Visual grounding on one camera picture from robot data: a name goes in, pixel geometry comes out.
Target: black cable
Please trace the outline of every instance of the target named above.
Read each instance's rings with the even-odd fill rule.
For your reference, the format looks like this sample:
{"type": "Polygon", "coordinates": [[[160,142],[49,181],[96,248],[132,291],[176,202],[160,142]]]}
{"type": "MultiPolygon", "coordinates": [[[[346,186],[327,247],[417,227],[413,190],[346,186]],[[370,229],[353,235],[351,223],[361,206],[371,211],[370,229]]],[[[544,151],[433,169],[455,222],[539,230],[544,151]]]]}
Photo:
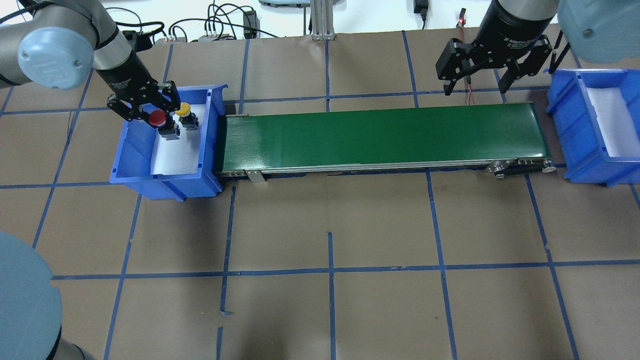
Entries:
{"type": "MultiPolygon", "coordinates": [[[[207,19],[211,18],[211,9],[213,9],[213,11],[216,11],[216,0],[213,0],[213,2],[207,6],[207,19]]],[[[213,23],[213,31],[211,31],[211,23],[205,21],[204,23],[204,31],[207,31],[207,25],[209,25],[209,32],[213,34],[213,31],[216,31],[216,23],[213,23]]]]}
{"type": "Polygon", "coordinates": [[[117,22],[116,21],[116,25],[126,26],[128,28],[137,28],[137,27],[141,28],[143,26],[158,25],[158,26],[160,26],[159,28],[150,31],[149,33],[146,33],[146,35],[153,36],[153,35],[157,35],[157,34],[163,33],[166,36],[166,33],[164,32],[164,23],[162,21],[141,22],[139,24],[129,24],[128,22],[117,22]]]}
{"type": "Polygon", "coordinates": [[[569,49],[571,49],[571,44],[566,43],[566,45],[564,46],[564,49],[560,53],[560,56],[558,56],[558,60],[555,63],[552,63],[551,66],[549,67],[549,74],[553,74],[554,72],[556,72],[556,70],[560,66],[560,63],[564,59],[564,56],[569,52],[569,49]]]}
{"type": "Polygon", "coordinates": [[[142,24],[142,19],[140,19],[140,16],[139,16],[137,13],[135,13],[135,12],[133,12],[133,11],[129,10],[129,9],[125,9],[125,8],[117,8],[117,7],[111,7],[111,8],[105,8],[105,10],[107,10],[107,11],[108,11],[108,10],[123,10],[123,11],[129,12],[129,13],[132,13],[133,15],[135,15],[135,16],[138,18],[138,22],[139,22],[140,24],[142,24]]]}
{"type": "Polygon", "coordinates": [[[428,8],[422,8],[420,10],[420,17],[422,17],[422,29],[424,30],[424,28],[427,26],[427,12],[429,11],[428,8]]]}
{"type": "Polygon", "coordinates": [[[14,17],[16,17],[16,16],[20,16],[20,15],[22,15],[23,13],[31,13],[31,12],[34,12],[34,11],[37,11],[37,10],[40,10],[40,9],[46,8],[46,7],[47,7],[47,6],[49,6],[49,5],[51,5],[51,3],[47,2],[47,1],[44,1],[44,2],[42,2],[42,3],[40,3],[40,4],[35,4],[35,5],[27,6],[27,7],[23,8],[23,9],[20,9],[20,10],[18,10],[18,11],[16,11],[16,12],[12,12],[11,14],[9,14],[9,15],[7,15],[7,16],[5,16],[5,17],[1,18],[1,19],[0,19],[0,24],[2,24],[3,22],[5,22],[5,21],[7,21],[7,20],[13,19],[13,18],[14,18],[14,17]]]}
{"type": "Polygon", "coordinates": [[[178,38],[177,38],[177,36],[175,35],[175,28],[179,28],[179,29],[180,29],[180,31],[184,34],[184,42],[189,42],[189,40],[187,39],[187,32],[186,32],[186,31],[184,31],[184,29],[183,29],[181,26],[174,26],[174,27],[173,27],[173,37],[175,37],[176,39],[178,39],[178,38]]]}
{"type": "MultiPolygon", "coordinates": [[[[207,7],[207,18],[208,19],[210,19],[212,17],[216,18],[216,17],[218,17],[218,12],[221,12],[222,13],[221,15],[224,15],[227,18],[227,20],[229,21],[229,23],[231,23],[231,18],[229,18],[229,15],[233,14],[236,11],[241,11],[243,13],[244,17],[246,17],[247,22],[249,22],[249,25],[251,25],[251,20],[249,19],[249,16],[246,14],[246,11],[244,11],[243,8],[249,8],[249,9],[251,9],[251,11],[255,11],[255,9],[253,9],[253,7],[250,6],[250,5],[238,6],[238,5],[230,4],[230,3],[222,4],[222,5],[218,6],[218,8],[216,9],[216,2],[214,1],[213,4],[210,4],[207,7]],[[226,12],[225,10],[223,10],[224,6],[233,6],[233,7],[235,7],[235,10],[232,10],[231,12],[226,12]],[[214,10],[213,16],[211,16],[211,9],[214,10]]],[[[205,31],[207,31],[207,28],[209,28],[209,32],[213,33],[213,31],[216,31],[216,23],[214,22],[214,24],[213,24],[213,31],[211,31],[211,21],[205,22],[204,28],[205,28],[205,31]]],[[[225,29],[225,26],[222,25],[222,29],[220,30],[220,32],[224,33],[224,29],[225,29]]],[[[237,39],[236,31],[234,30],[233,26],[231,27],[231,32],[233,32],[234,37],[237,39]]]]}
{"type": "Polygon", "coordinates": [[[249,30],[258,31],[259,33],[263,33],[263,34],[265,34],[265,35],[269,35],[269,36],[271,36],[271,37],[278,38],[278,36],[276,36],[276,35],[274,35],[274,34],[272,34],[272,33],[268,33],[267,31],[263,31],[263,30],[260,30],[260,29],[254,29],[254,28],[251,28],[251,27],[249,27],[249,26],[238,25],[238,24],[231,24],[231,23],[228,23],[228,22],[222,22],[222,21],[220,21],[220,20],[216,20],[216,19],[213,19],[213,20],[211,20],[211,19],[200,19],[200,18],[196,18],[196,17],[191,17],[191,18],[188,18],[188,19],[178,20],[178,21],[174,22],[173,24],[171,24],[171,26],[169,26],[169,29],[171,30],[171,28],[172,28],[172,27],[174,27],[175,25],[180,24],[181,22],[185,22],[185,21],[213,21],[213,22],[217,22],[218,24],[224,24],[224,25],[237,26],[238,28],[243,28],[243,29],[249,29],[249,30]]]}
{"type": "MultiPolygon", "coordinates": [[[[226,16],[227,17],[227,21],[229,21],[229,23],[231,23],[231,18],[229,17],[229,14],[227,12],[225,12],[224,10],[222,10],[222,6],[219,6],[218,9],[215,9],[213,11],[214,19],[218,17],[218,11],[221,11],[223,13],[222,15],[226,16]]],[[[233,26],[231,27],[231,33],[234,35],[234,38],[236,38],[236,39],[238,38],[238,36],[236,35],[236,30],[234,29],[233,26]]]]}
{"type": "Polygon", "coordinates": [[[549,64],[549,68],[551,68],[556,62],[556,51],[560,47],[560,42],[562,41],[563,34],[564,33],[562,32],[562,30],[560,30],[560,32],[558,33],[558,37],[556,38],[556,45],[554,46],[554,50],[551,52],[551,63],[549,64]]]}

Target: blue tape grid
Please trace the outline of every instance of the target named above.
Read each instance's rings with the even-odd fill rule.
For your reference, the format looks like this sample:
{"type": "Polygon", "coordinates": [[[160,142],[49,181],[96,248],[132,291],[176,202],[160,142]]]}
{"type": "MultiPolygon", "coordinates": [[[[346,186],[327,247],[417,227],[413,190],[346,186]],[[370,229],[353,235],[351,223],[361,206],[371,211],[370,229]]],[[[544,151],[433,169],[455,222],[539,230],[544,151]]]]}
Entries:
{"type": "Polygon", "coordinates": [[[84,98],[86,97],[86,92],[89,89],[89,83],[91,82],[91,78],[93,76],[94,71],[91,70],[89,72],[89,76],[86,78],[86,83],[84,84],[84,89],[82,92],[82,96],[80,97],[80,102],[78,103],[78,107],[75,109],[74,119],[71,122],[71,127],[69,129],[69,133],[67,135],[67,142],[65,143],[65,148],[62,150],[62,155],[60,156],[60,162],[58,163],[58,169],[56,170],[56,176],[53,179],[53,184],[51,186],[51,190],[49,191],[49,196],[47,198],[47,202],[45,203],[44,210],[42,211],[42,216],[40,217],[40,223],[38,224],[38,230],[36,231],[36,235],[33,238],[33,243],[31,247],[34,249],[38,246],[38,240],[40,239],[40,233],[42,232],[42,227],[44,226],[45,219],[47,218],[47,212],[49,210],[49,206],[51,205],[51,199],[53,198],[53,193],[56,189],[56,185],[58,184],[58,179],[60,178],[60,172],[62,171],[62,164],[65,162],[65,158],[67,157],[67,152],[69,150],[69,145],[71,144],[71,138],[74,134],[74,129],[76,128],[76,124],[78,121],[78,116],[80,116],[80,109],[82,108],[82,104],[84,102],[84,98]]]}
{"type": "Polygon", "coordinates": [[[246,68],[249,63],[249,45],[251,40],[247,39],[244,45],[244,62],[242,65],[242,82],[240,83],[240,101],[238,105],[238,114],[242,114],[244,111],[244,89],[246,87],[246,68]]]}
{"type": "Polygon", "coordinates": [[[329,329],[331,333],[331,360],[336,360],[335,351],[335,286],[333,284],[333,276],[335,270],[333,268],[333,233],[328,233],[328,249],[329,249],[329,329]]]}
{"type": "MultiPolygon", "coordinates": [[[[496,82],[500,84],[500,74],[498,74],[498,69],[493,70],[493,75],[495,76],[496,82]]],[[[503,93],[500,93],[500,97],[502,98],[502,102],[507,102],[507,97],[503,93]]]]}
{"type": "Polygon", "coordinates": [[[124,253],[124,259],[122,260],[122,268],[120,275],[118,276],[118,290],[116,291],[116,299],[113,303],[113,311],[111,312],[111,321],[109,322],[109,332],[107,333],[107,343],[104,348],[104,360],[109,359],[109,352],[111,351],[111,340],[113,339],[113,329],[116,326],[116,319],[118,317],[118,307],[120,306],[120,297],[122,296],[122,287],[126,279],[127,265],[129,264],[129,255],[131,254],[131,239],[133,239],[134,232],[136,230],[136,223],[138,222],[138,213],[140,212],[140,204],[142,202],[142,195],[138,195],[136,201],[136,207],[133,211],[133,217],[131,220],[131,230],[129,231],[129,239],[127,239],[127,248],[124,253]]]}
{"type": "MultiPolygon", "coordinates": [[[[486,269],[514,269],[514,268],[544,268],[576,267],[576,266],[612,266],[612,265],[640,265],[640,259],[621,260],[586,260],[586,261],[554,261],[552,264],[544,263],[494,263],[494,264],[454,264],[445,265],[445,270],[486,270],[486,269]]],[[[419,266],[364,266],[346,268],[303,268],[287,270],[251,270],[251,271],[222,271],[212,272],[167,272],[148,274],[125,274],[125,279],[174,279],[183,277],[228,277],[233,276],[278,276],[278,275],[303,275],[303,274],[329,274],[351,272],[416,272],[416,271],[441,271],[440,265],[419,266]]],[[[120,274],[85,274],[85,275],[55,275],[53,280],[105,280],[119,279],[120,274]]]]}
{"type": "Polygon", "coordinates": [[[418,90],[415,87],[415,76],[413,74],[413,62],[411,61],[411,51],[409,50],[409,41],[406,39],[406,31],[402,30],[402,39],[404,41],[404,51],[406,52],[406,61],[409,63],[409,75],[411,76],[411,89],[413,90],[413,104],[416,108],[420,107],[418,103],[418,90]]]}
{"type": "Polygon", "coordinates": [[[326,112],[331,111],[331,88],[329,79],[329,40],[324,41],[324,83],[326,88],[326,112]]]}
{"type": "Polygon", "coordinates": [[[638,197],[636,187],[633,184],[629,184],[629,187],[631,188],[631,193],[634,194],[634,199],[636,200],[636,204],[638,205],[638,210],[640,210],[640,197],[638,197]]]}
{"type": "Polygon", "coordinates": [[[531,178],[529,177],[528,174],[525,175],[525,179],[527,181],[527,187],[529,188],[529,196],[531,198],[531,204],[533,205],[533,210],[536,214],[536,220],[538,221],[538,228],[540,229],[540,237],[542,239],[542,244],[547,254],[547,263],[548,263],[549,269],[551,270],[551,278],[553,279],[554,288],[556,289],[558,303],[560,304],[560,312],[562,313],[564,327],[566,328],[566,333],[567,333],[567,336],[569,337],[569,344],[571,345],[573,358],[574,360],[579,360],[580,355],[578,355],[578,348],[576,347],[575,339],[573,338],[573,331],[571,329],[571,323],[569,322],[569,316],[567,315],[567,312],[566,312],[566,306],[564,304],[562,290],[560,289],[560,282],[558,281],[558,276],[556,274],[556,267],[554,265],[554,260],[553,260],[553,257],[551,256],[551,250],[548,247],[547,234],[545,233],[545,227],[542,224],[542,216],[540,216],[540,209],[538,208],[538,201],[536,201],[536,194],[533,191],[531,178]]]}
{"type": "Polygon", "coordinates": [[[229,257],[231,255],[231,235],[234,228],[234,206],[236,205],[236,187],[231,189],[231,201],[229,205],[229,221],[227,226],[227,246],[225,247],[225,266],[222,277],[222,290],[220,291],[220,313],[224,316],[229,315],[227,312],[227,281],[229,275],[229,257]]]}
{"type": "MultiPolygon", "coordinates": [[[[316,97],[291,97],[291,98],[278,98],[278,99],[253,99],[253,100],[245,100],[244,99],[244,88],[246,85],[246,68],[248,64],[248,51],[250,42],[247,40],[245,52],[244,52],[244,63],[243,63],[243,77],[241,84],[241,97],[238,101],[225,101],[227,104],[239,104],[240,113],[242,112],[244,103],[254,103],[254,102],[284,102],[284,101],[309,101],[316,99],[326,99],[327,111],[330,110],[329,103],[331,99],[357,99],[357,98],[367,98],[367,97],[391,97],[391,96],[405,96],[412,95],[414,98],[414,103],[416,107],[418,104],[418,95],[429,95],[429,94],[442,94],[443,90],[434,90],[434,91],[417,91],[415,85],[415,74],[413,73],[413,64],[411,60],[410,48],[408,41],[406,39],[406,33],[403,32],[403,41],[405,45],[405,51],[408,61],[408,66],[411,75],[412,81],[412,92],[398,92],[398,93],[378,93],[378,94],[352,94],[352,95],[331,95],[330,94],[330,79],[329,79],[329,43],[325,43],[325,72],[326,72],[326,95],[325,96],[316,96],[316,97]]],[[[171,58],[173,54],[173,44],[169,48],[168,59],[166,63],[166,67],[164,70],[163,80],[166,81],[168,77],[168,72],[170,68],[171,58]]],[[[573,55],[578,67],[582,67],[579,59],[573,55]]],[[[17,184],[17,185],[2,185],[0,186],[0,190],[2,189],[10,189],[10,188],[50,188],[50,194],[47,199],[47,203],[45,205],[45,209],[43,211],[43,215],[41,221],[38,225],[38,231],[36,233],[36,237],[33,242],[33,246],[35,247],[38,242],[38,238],[40,236],[40,232],[42,231],[42,226],[44,224],[44,220],[47,214],[47,210],[51,203],[52,195],[54,189],[57,187],[73,187],[73,186],[111,186],[109,183],[104,182],[96,182],[96,183],[58,183],[58,178],[60,176],[60,171],[62,168],[62,164],[66,153],[68,151],[68,145],[71,139],[71,135],[73,134],[73,130],[75,125],[77,124],[77,118],[80,112],[84,111],[102,111],[108,110],[108,108],[82,108],[82,103],[84,98],[86,97],[86,92],[88,89],[89,82],[91,80],[90,74],[87,82],[85,84],[82,98],[80,100],[79,106],[76,109],[58,109],[58,110],[32,110],[32,111],[5,111],[10,100],[10,97],[13,93],[13,88],[10,88],[7,98],[5,99],[2,108],[0,108],[0,117],[2,115],[27,115],[27,114],[39,114],[39,113],[64,113],[71,112],[75,113],[72,127],[70,130],[70,136],[68,142],[65,146],[65,150],[63,151],[58,169],[56,171],[56,177],[54,178],[54,182],[52,184],[17,184]]],[[[496,81],[499,81],[499,75],[497,70],[494,71],[496,81]]],[[[548,90],[548,86],[525,86],[525,87],[514,87],[509,91],[520,91],[520,90],[548,90]]],[[[497,88],[479,88],[474,89],[475,92],[494,92],[498,91],[497,88]]],[[[466,90],[455,90],[454,92],[466,92],[466,90]]],[[[506,97],[504,94],[501,94],[503,102],[506,102],[506,97]]],[[[186,272],[186,273],[162,273],[162,274],[127,274],[127,265],[129,260],[129,255],[131,253],[131,239],[134,235],[136,222],[138,218],[138,213],[140,210],[141,197],[138,196],[138,200],[136,202],[136,208],[134,210],[134,215],[131,224],[131,230],[129,233],[129,241],[127,242],[127,248],[125,251],[125,256],[122,264],[122,269],[120,274],[87,274],[87,275],[56,275],[53,277],[55,280],[83,280],[83,279],[118,279],[118,290],[116,293],[115,304],[111,316],[111,323],[109,325],[109,333],[107,346],[104,353],[104,360],[107,360],[109,357],[109,350],[111,346],[111,340],[113,339],[113,329],[115,328],[115,322],[118,313],[118,305],[120,302],[120,297],[122,295],[122,288],[124,285],[125,279],[157,279],[157,278],[180,278],[180,277],[222,277],[223,278],[223,291],[221,294],[221,311],[224,313],[225,303],[226,303],[226,288],[227,288],[227,279],[229,276],[267,276],[267,275],[289,275],[289,274],[323,274],[328,273],[330,275],[330,327],[331,327],[331,353],[332,360],[336,359],[336,351],[335,351],[335,296],[334,296],[334,286],[333,286],[333,275],[339,272],[395,272],[395,271],[440,271],[442,276],[442,286],[443,286],[443,295],[445,302],[445,312],[447,313],[447,325],[449,328],[449,339],[451,342],[452,354],[453,358],[457,359],[457,350],[455,345],[455,337],[452,325],[451,318],[451,308],[449,305],[449,294],[447,290],[446,284],[446,270],[472,270],[472,269],[508,269],[508,268],[538,268],[538,267],[549,267],[552,272],[552,278],[554,280],[554,286],[556,288],[556,293],[558,296],[558,300],[561,306],[561,312],[563,315],[563,320],[566,326],[566,330],[570,339],[570,343],[572,346],[572,352],[574,358],[576,360],[579,359],[579,355],[577,352],[577,348],[575,345],[575,341],[573,339],[572,330],[570,327],[568,315],[566,313],[566,308],[564,306],[564,301],[562,298],[562,293],[560,290],[560,284],[557,280],[557,275],[555,271],[555,267],[563,267],[563,266],[601,266],[601,265],[640,265],[640,259],[620,259],[620,260],[603,260],[603,261],[553,261],[551,253],[547,246],[547,239],[544,233],[544,227],[540,217],[540,211],[538,209],[538,205],[535,200],[535,195],[533,193],[533,189],[531,186],[531,181],[529,176],[526,176],[527,185],[529,187],[530,196],[532,200],[532,205],[534,207],[534,212],[536,213],[536,219],[538,220],[538,225],[540,227],[540,233],[543,240],[543,244],[545,245],[545,250],[547,252],[546,263],[495,263],[495,264],[460,264],[460,265],[446,265],[444,263],[444,258],[442,255],[442,244],[440,242],[440,234],[437,224],[437,214],[435,210],[435,202],[433,200],[433,189],[431,186],[431,172],[436,171],[457,171],[457,170],[465,170],[468,168],[445,168],[445,169],[420,169],[420,170],[384,170],[384,171],[361,171],[361,172],[344,172],[339,174],[338,176],[350,176],[350,175],[369,175],[369,174],[407,174],[407,173],[420,173],[426,172],[427,180],[428,180],[428,189],[429,189],[429,201],[431,204],[433,222],[434,222],[434,230],[436,234],[436,246],[438,248],[438,265],[424,265],[424,266],[368,266],[368,267],[346,267],[346,268],[335,268],[333,266],[333,234],[329,233],[329,267],[328,268],[304,268],[304,269],[286,269],[286,270],[267,270],[267,271],[235,271],[230,272],[228,270],[228,261],[230,255],[230,245],[231,245],[231,235],[232,235],[232,222],[233,222],[233,212],[234,212],[234,202],[236,197],[236,188],[233,187],[232,190],[232,200],[230,205],[230,214],[229,214],[229,224],[228,224],[228,236],[227,236],[227,248],[225,250],[225,267],[222,272],[186,272]]],[[[640,209],[640,197],[638,197],[637,191],[633,185],[630,185],[630,189],[632,194],[638,204],[638,208],[640,209]]],[[[218,337],[216,343],[216,358],[220,358],[221,354],[221,346],[222,346],[222,334],[223,327],[218,328],[218,337]]]]}
{"type": "Polygon", "coordinates": [[[438,266],[440,267],[440,280],[442,282],[442,295],[444,296],[444,311],[447,316],[447,327],[449,328],[449,343],[451,344],[451,355],[453,360],[458,360],[458,349],[456,348],[456,337],[453,331],[453,319],[451,318],[451,305],[449,303],[449,289],[447,287],[447,268],[442,254],[442,242],[440,241],[440,228],[438,227],[438,215],[436,203],[433,197],[433,185],[431,182],[431,172],[427,170],[427,188],[429,192],[429,205],[431,206],[431,217],[433,218],[433,231],[436,237],[436,248],[438,249],[438,266]]]}

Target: red wire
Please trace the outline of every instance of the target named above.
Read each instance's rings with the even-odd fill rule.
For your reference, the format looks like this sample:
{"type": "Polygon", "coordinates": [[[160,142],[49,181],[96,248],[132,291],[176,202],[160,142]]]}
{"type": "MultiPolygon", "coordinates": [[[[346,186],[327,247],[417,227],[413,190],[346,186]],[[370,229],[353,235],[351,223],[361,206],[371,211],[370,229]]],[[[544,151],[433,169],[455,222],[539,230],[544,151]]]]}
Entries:
{"type": "MultiPolygon", "coordinates": [[[[465,31],[463,30],[462,26],[460,27],[460,40],[462,40],[463,43],[465,42],[465,31]]],[[[469,90],[468,103],[469,105],[475,105],[476,100],[474,99],[474,91],[473,91],[473,88],[471,87],[471,84],[467,84],[467,89],[469,90]]]]}

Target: red button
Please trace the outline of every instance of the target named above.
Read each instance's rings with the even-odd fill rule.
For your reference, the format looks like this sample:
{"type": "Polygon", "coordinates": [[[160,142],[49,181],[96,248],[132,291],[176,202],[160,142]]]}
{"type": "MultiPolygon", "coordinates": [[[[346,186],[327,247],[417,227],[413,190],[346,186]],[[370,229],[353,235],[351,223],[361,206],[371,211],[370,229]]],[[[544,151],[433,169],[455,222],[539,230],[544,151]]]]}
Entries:
{"type": "Polygon", "coordinates": [[[160,109],[149,114],[149,124],[160,127],[166,123],[166,113],[160,109]]]}

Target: electrical connector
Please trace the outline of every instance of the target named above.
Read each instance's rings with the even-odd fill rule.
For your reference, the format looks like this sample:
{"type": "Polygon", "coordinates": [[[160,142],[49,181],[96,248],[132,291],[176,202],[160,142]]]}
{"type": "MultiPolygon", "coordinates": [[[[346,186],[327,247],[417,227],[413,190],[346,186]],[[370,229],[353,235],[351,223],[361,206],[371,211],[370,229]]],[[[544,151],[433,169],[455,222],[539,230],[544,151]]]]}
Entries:
{"type": "Polygon", "coordinates": [[[467,9],[462,8],[460,10],[460,15],[458,15],[458,23],[456,24],[456,28],[464,28],[467,25],[467,20],[465,20],[465,14],[467,13],[467,9]]]}

